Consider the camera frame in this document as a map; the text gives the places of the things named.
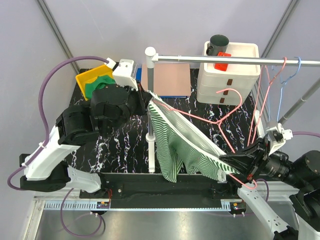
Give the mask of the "green white striped tank top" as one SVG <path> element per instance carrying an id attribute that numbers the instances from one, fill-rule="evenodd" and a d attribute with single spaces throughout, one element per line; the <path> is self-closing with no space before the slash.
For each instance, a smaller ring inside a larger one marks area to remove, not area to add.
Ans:
<path id="1" fill-rule="evenodd" d="M 228 174 L 238 174 L 234 167 L 219 159 L 225 152 L 215 145 L 194 124 L 151 93 L 148 114 L 155 135 L 156 157 L 163 177 L 177 182 L 185 168 L 189 175 L 200 173 L 224 182 Z"/>

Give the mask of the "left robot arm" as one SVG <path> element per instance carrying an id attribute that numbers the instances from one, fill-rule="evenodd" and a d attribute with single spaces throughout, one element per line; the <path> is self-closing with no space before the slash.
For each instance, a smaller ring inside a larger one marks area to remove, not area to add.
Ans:
<path id="1" fill-rule="evenodd" d="M 90 100 L 65 109 L 44 145 L 30 155 L 20 155 L 20 165 L 24 167 L 20 188 L 49 193 L 69 187 L 103 198 L 108 193 L 105 178 L 98 173 L 77 170 L 64 159 L 98 137 L 111 136 L 131 116 L 145 115 L 152 97 L 141 86 L 135 90 L 108 84 L 94 90 Z"/>

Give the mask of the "dark grey mug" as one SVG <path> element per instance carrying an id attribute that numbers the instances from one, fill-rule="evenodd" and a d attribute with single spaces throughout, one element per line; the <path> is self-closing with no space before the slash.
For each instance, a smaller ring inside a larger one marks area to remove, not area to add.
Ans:
<path id="1" fill-rule="evenodd" d="M 213 35 L 209 40 L 206 50 L 207 56 L 218 56 L 219 53 L 225 53 L 229 45 L 229 39 L 221 34 Z"/>

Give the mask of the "metal clothes rail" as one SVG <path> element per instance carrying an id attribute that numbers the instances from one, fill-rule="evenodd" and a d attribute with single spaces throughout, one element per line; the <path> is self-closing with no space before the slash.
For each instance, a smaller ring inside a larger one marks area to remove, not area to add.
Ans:
<path id="1" fill-rule="evenodd" d="M 183 63 L 223 63 L 223 64 L 241 64 L 241 65 L 270 65 L 282 66 L 285 62 L 286 67 L 319 67 L 319 60 L 301 60 L 298 59 L 270 59 L 258 57 L 224 57 L 224 56 L 174 56 L 156 54 L 153 62 L 183 62 Z"/>

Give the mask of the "white rack foot bar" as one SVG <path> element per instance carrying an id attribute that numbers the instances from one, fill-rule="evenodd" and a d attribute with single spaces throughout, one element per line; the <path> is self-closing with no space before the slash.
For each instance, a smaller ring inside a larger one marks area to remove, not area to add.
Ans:
<path id="1" fill-rule="evenodd" d="M 148 142 L 148 171 L 153 174 L 156 171 L 155 164 L 155 140 L 154 136 L 146 135 L 146 140 Z"/>

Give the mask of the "black marbled mat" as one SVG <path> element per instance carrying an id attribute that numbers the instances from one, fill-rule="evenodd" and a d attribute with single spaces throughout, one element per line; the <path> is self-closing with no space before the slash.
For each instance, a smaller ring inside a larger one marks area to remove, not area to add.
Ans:
<path id="1" fill-rule="evenodd" d="M 233 109 L 228 105 L 214 105 L 197 101 L 198 69 L 190 69 L 191 95 L 186 98 L 164 98 L 175 109 L 188 112 L 210 121 L 216 121 Z M 222 131 L 214 124 L 189 118 L 200 131 L 224 152 L 230 152 L 227 137 L 235 150 L 247 146 L 256 100 L 252 94 L 240 109 L 221 124 Z M 65 161 L 78 170 L 90 173 L 148 173 L 147 116 L 133 116 L 122 128 L 108 138 L 98 137 L 93 142 L 70 153 Z"/>

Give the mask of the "blue framed pink board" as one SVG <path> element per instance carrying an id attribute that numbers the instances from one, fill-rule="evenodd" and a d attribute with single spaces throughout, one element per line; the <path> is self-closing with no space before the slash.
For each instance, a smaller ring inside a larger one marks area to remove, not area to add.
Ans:
<path id="1" fill-rule="evenodd" d="M 188 63 L 156 63 L 153 92 L 161 98 L 187 98 L 191 95 Z"/>

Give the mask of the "yellow plastic bin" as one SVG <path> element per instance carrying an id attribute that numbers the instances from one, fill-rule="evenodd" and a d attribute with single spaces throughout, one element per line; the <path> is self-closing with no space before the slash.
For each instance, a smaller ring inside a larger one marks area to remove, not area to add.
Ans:
<path id="1" fill-rule="evenodd" d="M 93 69 L 89 69 L 83 73 L 75 76 L 76 82 L 81 90 L 84 99 L 87 101 L 88 98 L 85 95 L 85 85 L 91 84 L 100 76 L 109 76 L 113 78 L 113 70 L 106 65 L 100 65 Z"/>

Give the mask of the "red plastic block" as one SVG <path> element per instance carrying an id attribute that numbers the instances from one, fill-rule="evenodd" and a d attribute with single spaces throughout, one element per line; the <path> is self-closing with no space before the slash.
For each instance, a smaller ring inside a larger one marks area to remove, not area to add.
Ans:
<path id="1" fill-rule="evenodd" d="M 232 55 L 229 54 L 229 53 L 226 53 L 226 52 L 219 52 L 218 57 L 231 57 Z M 227 63 L 216 63 L 214 65 L 214 68 L 216 70 L 219 70 L 219 71 L 223 71 L 223 72 L 226 72 L 227 71 L 227 68 L 228 68 L 228 64 Z"/>

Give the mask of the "light blue wire hanger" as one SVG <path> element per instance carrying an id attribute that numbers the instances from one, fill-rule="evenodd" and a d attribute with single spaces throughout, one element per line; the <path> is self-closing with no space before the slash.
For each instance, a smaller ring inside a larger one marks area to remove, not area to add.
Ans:
<path id="1" fill-rule="evenodd" d="M 295 73 L 290 75 L 285 80 L 282 79 L 282 75 L 281 74 L 279 75 L 279 77 L 280 77 L 280 80 L 279 80 L 280 90 L 279 90 L 278 107 L 277 107 L 277 112 L 276 112 L 276 121 L 277 122 L 280 120 L 280 113 L 281 113 L 282 101 L 283 101 L 283 96 L 284 96 L 284 88 L 286 87 L 288 82 L 299 73 L 299 71 L 301 69 L 301 61 L 302 61 L 302 59 L 299 56 L 295 56 L 295 58 L 298 61 L 298 67 L 297 67 Z M 272 111 L 271 111 L 271 103 L 270 103 L 270 96 L 269 95 L 267 97 L 267 110 L 268 110 L 268 121 L 270 121 L 270 120 L 272 120 L 272 117 L 271 117 Z"/>

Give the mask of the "white drawer unit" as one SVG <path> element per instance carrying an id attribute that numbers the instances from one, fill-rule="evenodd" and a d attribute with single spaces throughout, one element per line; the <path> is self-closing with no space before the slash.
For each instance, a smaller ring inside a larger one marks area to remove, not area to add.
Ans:
<path id="1" fill-rule="evenodd" d="M 218 92 L 232 88 L 245 101 L 261 74 L 261 67 L 252 64 L 229 64 L 225 71 L 214 63 L 201 63 L 197 77 L 196 99 L 199 103 L 238 105 L 239 96 L 234 91 Z"/>

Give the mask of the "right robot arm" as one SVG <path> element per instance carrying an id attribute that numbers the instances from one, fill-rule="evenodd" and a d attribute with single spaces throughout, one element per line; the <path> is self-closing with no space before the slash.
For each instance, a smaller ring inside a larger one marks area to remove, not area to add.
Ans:
<path id="1" fill-rule="evenodd" d="M 240 179 L 227 185 L 228 195 L 241 198 L 253 211 L 272 240 L 318 240 L 320 238 L 320 152 L 311 150 L 294 162 L 286 153 L 273 150 L 266 137 L 219 159 L 233 167 Z M 298 227 L 290 226 L 260 196 L 252 185 L 265 176 L 271 184 L 271 198 L 288 200 Z"/>

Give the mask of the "white grey rack post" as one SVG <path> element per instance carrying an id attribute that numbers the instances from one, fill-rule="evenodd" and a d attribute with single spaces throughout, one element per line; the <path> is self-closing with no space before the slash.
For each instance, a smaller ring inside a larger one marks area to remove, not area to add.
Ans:
<path id="1" fill-rule="evenodd" d="M 153 57 L 156 56 L 156 50 L 154 47 L 149 46 L 145 49 L 146 56 L 146 67 L 147 67 L 147 89 L 151 92 L 154 91 L 154 68 L 155 63 L 153 62 Z M 148 115 L 148 137 L 150 140 L 154 140 L 154 129 L 152 127 L 152 119 Z"/>

